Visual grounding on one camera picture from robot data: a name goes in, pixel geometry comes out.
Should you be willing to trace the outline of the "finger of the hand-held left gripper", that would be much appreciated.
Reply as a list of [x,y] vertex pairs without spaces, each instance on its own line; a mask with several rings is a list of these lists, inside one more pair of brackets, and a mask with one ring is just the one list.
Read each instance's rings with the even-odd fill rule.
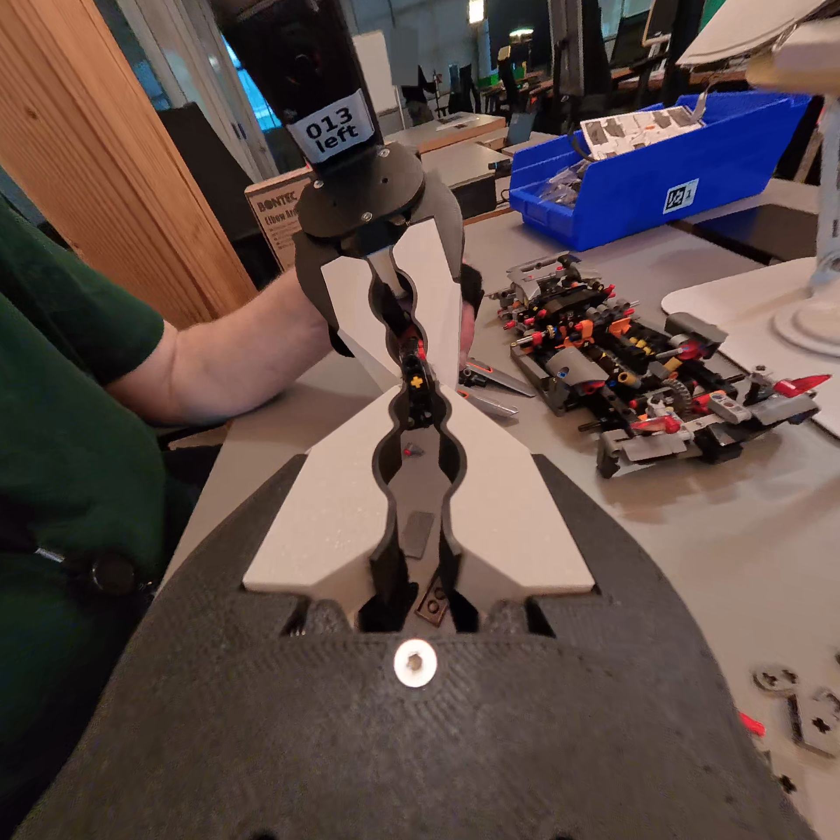
[[434,219],[410,225],[392,256],[413,289],[413,320],[423,334],[426,361],[439,382],[456,389],[463,301]]
[[340,256],[322,267],[337,319],[336,332],[381,392],[402,381],[402,369],[389,350],[388,329],[371,301],[373,270],[365,259]]

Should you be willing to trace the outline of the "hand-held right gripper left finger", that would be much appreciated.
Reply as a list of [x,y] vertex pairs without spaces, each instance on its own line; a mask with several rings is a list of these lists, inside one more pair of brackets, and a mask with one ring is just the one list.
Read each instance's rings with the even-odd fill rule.
[[401,629],[411,582],[388,483],[403,464],[407,395],[395,385],[319,441],[248,567],[251,592],[334,601],[367,629]]

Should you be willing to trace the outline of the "black bent lego beam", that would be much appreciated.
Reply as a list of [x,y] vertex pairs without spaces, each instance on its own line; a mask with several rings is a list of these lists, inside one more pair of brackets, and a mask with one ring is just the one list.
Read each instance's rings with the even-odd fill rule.
[[434,420],[434,382],[427,363],[417,354],[402,357],[406,428],[425,429]]

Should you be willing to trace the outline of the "person's left forearm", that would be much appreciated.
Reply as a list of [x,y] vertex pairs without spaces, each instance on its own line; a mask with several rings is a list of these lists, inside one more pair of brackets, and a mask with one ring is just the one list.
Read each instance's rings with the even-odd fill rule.
[[332,351],[290,268],[227,316],[188,329],[164,321],[150,355],[106,390],[150,424],[208,425],[265,405]]

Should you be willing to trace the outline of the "dark grey lego tile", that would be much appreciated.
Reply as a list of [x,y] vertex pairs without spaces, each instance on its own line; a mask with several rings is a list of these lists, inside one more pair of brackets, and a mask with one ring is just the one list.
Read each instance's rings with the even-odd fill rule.
[[400,536],[402,551],[409,560],[421,560],[435,523],[435,515],[428,511],[412,511]]

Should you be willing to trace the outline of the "dark brown lego plate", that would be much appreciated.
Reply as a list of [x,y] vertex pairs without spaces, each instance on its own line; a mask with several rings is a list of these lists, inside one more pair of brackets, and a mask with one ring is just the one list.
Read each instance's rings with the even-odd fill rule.
[[439,629],[449,612],[449,601],[439,574],[435,574],[414,609],[414,615]]

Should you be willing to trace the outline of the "partly built lego car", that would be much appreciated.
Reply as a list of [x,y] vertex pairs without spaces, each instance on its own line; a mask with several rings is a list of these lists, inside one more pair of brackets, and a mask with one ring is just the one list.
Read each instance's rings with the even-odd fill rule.
[[510,355],[557,416],[584,408],[598,433],[596,469],[693,459],[715,465],[744,444],[820,412],[817,390],[831,374],[782,377],[764,365],[723,377],[707,362],[727,338],[686,312],[663,329],[644,321],[599,274],[568,251],[507,270],[499,301]]

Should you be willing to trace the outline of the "scattered loose lego pieces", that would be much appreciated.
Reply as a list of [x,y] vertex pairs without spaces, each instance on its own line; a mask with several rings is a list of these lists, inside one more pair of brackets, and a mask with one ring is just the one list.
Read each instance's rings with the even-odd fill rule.
[[[809,687],[792,667],[768,663],[752,667],[751,679],[756,688],[782,703],[787,731],[796,748],[819,758],[838,760],[838,694],[827,687]],[[774,781],[787,799],[805,806],[805,780],[799,771],[785,770],[781,756],[767,749],[768,728],[757,718],[741,711],[743,727],[767,763]]]

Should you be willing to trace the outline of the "brown cardboard box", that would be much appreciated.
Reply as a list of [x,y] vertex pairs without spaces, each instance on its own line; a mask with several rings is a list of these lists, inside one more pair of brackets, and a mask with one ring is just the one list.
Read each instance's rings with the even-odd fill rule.
[[311,181],[312,168],[305,164],[245,189],[245,198],[281,272],[295,264],[293,237],[301,230],[298,203]]

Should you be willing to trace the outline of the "whiteboard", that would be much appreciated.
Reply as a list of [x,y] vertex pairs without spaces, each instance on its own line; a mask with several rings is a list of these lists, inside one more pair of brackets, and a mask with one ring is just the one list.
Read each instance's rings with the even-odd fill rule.
[[374,113],[379,117],[382,114],[397,112],[401,115],[400,120],[404,124],[402,104],[397,86],[393,81],[384,34],[381,30],[374,30],[365,34],[352,35],[352,41]]

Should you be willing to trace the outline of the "clear plastic parts bags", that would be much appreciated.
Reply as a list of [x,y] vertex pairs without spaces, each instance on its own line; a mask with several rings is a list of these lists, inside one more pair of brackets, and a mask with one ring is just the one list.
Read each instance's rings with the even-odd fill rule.
[[578,203],[585,174],[593,161],[581,160],[562,169],[539,185],[537,198],[545,203],[573,210]]

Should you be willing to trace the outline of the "dark upright board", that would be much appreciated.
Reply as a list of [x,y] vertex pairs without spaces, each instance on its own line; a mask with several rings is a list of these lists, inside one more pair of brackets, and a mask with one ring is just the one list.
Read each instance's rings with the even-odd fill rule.
[[176,149],[228,240],[240,244],[261,235],[246,198],[253,180],[193,102],[158,111]]

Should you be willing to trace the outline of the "blue plastic parts bin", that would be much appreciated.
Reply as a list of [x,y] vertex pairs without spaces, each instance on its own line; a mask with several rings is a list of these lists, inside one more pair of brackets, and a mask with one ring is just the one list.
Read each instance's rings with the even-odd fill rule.
[[705,126],[604,161],[572,207],[544,201],[546,182],[581,159],[567,137],[515,153],[509,202],[525,224],[584,251],[760,194],[812,97],[712,92]]

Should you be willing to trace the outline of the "white sticker sheet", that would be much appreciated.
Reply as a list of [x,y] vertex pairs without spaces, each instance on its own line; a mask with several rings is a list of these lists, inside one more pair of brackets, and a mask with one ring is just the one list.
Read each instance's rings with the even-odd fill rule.
[[703,120],[685,106],[642,110],[586,120],[581,124],[583,139],[594,161],[622,154],[699,130]]

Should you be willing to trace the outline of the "white book stand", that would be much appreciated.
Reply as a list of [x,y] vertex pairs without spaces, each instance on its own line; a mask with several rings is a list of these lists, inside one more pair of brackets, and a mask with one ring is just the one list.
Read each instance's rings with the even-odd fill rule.
[[819,388],[817,425],[839,435],[839,21],[838,2],[794,24],[749,56],[757,88],[823,95],[822,175],[813,258],[674,292],[663,308],[716,322],[729,336],[721,352],[743,369],[766,364],[803,375],[815,363],[832,379]]

